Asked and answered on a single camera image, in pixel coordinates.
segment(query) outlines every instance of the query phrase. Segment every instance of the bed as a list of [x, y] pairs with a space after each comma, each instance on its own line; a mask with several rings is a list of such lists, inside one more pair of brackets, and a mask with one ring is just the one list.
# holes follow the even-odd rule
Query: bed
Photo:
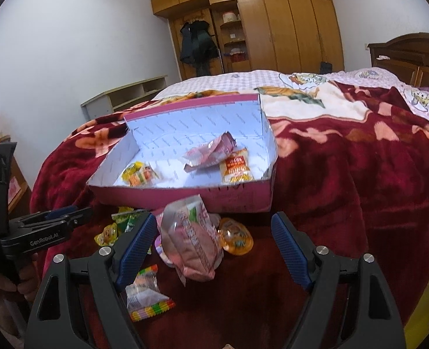
[[[110, 223], [116, 207], [100, 205], [86, 181], [125, 134], [123, 115], [254, 90], [278, 144], [271, 213], [229, 215], [249, 227], [255, 245], [246, 256], [225, 256], [211, 282], [188, 282], [184, 288], [156, 253], [147, 257], [146, 265], [158, 264], [160, 289], [176, 307], [136, 324], [144, 342], [149, 349], [221, 349], [227, 343], [236, 349], [281, 348], [306, 293], [292, 282], [271, 237], [269, 223], [277, 211], [337, 254], [374, 254], [406, 323], [429, 281], [429, 92], [415, 87], [429, 84], [429, 34], [370, 49], [372, 68], [190, 79], [166, 88], [155, 101], [79, 127], [44, 162], [31, 210], [91, 205], [94, 217], [70, 241], [42, 254], [41, 272], [57, 253], [74, 258], [97, 249], [93, 237]], [[106, 347], [93, 300], [84, 293], [97, 346]], [[340, 290], [336, 316], [344, 302]], [[330, 323], [328, 343], [335, 342], [339, 323]]]

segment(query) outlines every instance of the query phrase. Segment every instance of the maroon blanket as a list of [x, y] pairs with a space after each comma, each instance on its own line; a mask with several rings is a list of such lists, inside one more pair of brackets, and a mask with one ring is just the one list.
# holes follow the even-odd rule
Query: maroon blanket
[[[306, 295], [292, 282], [271, 237], [270, 217], [277, 211], [337, 254], [374, 254], [408, 320], [429, 280], [429, 122], [413, 115], [395, 88], [338, 87], [348, 101], [364, 101], [371, 110], [365, 121], [270, 119], [280, 156], [271, 213], [234, 216], [251, 228], [255, 245], [249, 254], [226, 255], [214, 281], [188, 282], [186, 288], [157, 255], [147, 258], [159, 265], [160, 288], [176, 302], [171, 311], [136, 324], [149, 349], [282, 347]], [[289, 98], [316, 104], [303, 94]], [[94, 207], [89, 224], [43, 254], [43, 270], [59, 252], [74, 258], [97, 249], [93, 236], [116, 209], [99, 205], [86, 181], [124, 135], [122, 114], [85, 124], [43, 164], [32, 211]], [[91, 298], [87, 309], [97, 343], [105, 347]]]

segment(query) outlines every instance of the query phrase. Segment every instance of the pink box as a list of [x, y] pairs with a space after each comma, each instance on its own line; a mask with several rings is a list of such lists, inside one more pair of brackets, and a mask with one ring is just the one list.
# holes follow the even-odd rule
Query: pink box
[[[107, 205], [156, 210], [200, 194], [211, 213], [269, 211], [273, 198], [277, 145], [258, 94], [191, 99], [125, 116], [129, 131], [87, 181]], [[219, 166], [185, 173], [179, 161], [188, 149], [229, 131], [238, 148], [249, 151], [256, 181], [225, 186]], [[130, 187], [122, 171], [135, 161], [149, 163], [160, 175], [153, 186]]]

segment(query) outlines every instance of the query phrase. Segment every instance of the headboard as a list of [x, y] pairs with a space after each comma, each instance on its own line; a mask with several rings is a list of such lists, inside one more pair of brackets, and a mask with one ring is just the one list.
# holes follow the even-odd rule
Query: headboard
[[[373, 67], [387, 69], [400, 81], [429, 86], [429, 33], [407, 34], [387, 43], [369, 45]], [[379, 60], [380, 56], [390, 59]]]

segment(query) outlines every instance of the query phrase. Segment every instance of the silver screw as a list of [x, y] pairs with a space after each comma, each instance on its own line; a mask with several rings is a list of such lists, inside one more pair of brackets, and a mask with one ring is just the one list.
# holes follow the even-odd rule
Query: silver screw
[[54, 258], [53, 258], [53, 262], [55, 263], [60, 263], [61, 261], [64, 260], [64, 255], [63, 254], [57, 254]]
[[363, 255], [363, 260], [365, 260], [366, 262], [369, 262], [369, 263], [374, 262], [374, 256], [372, 254], [365, 253]]
[[325, 254], [328, 254], [328, 253], [329, 253], [329, 248], [328, 248], [328, 247], [325, 247], [324, 245], [320, 245], [320, 246], [317, 246], [317, 247], [316, 247], [316, 251], [317, 251], [319, 254], [322, 254], [322, 255], [324, 256]]
[[103, 247], [103, 248], [100, 248], [100, 250], [98, 251], [98, 253], [99, 253], [101, 256], [108, 256], [108, 255], [111, 253], [111, 248], [110, 248], [110, 247]]

